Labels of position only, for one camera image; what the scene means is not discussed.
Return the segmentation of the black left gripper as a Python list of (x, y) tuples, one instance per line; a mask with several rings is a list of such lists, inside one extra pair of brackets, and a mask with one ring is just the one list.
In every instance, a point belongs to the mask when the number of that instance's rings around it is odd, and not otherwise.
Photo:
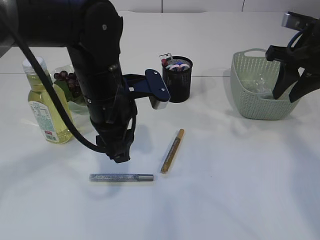
[(97, 149), (116, 163), (130, 160), (137, 107), (122, 76), (94, 82), (84, 99), (90, 121), (97, 132)]

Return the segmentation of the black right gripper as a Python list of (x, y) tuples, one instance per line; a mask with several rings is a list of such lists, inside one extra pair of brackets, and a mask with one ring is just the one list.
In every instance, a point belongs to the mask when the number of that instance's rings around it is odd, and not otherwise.
[[(296, 33), (287, 46), (270, 45), (268, 61), (280, 62), (273, 98), (279, 99), (294, 83), (289, 93), (291, 103), (320, 88), (320, 22), (313, 21)], [(304, 68), (300, 76), (299, 68)]]

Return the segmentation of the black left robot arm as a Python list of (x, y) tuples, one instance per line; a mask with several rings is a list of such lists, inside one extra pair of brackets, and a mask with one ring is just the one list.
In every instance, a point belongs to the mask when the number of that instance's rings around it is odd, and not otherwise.
[[(3, 0), (0, 46), (19, 47), (73, 136), (117, 163), (130, 159), (137, 107), (119, 61), (124, 21), (108, 0)], [(32, 47), (67, 48), (96, 142), (86, 140), (67, 115)]]

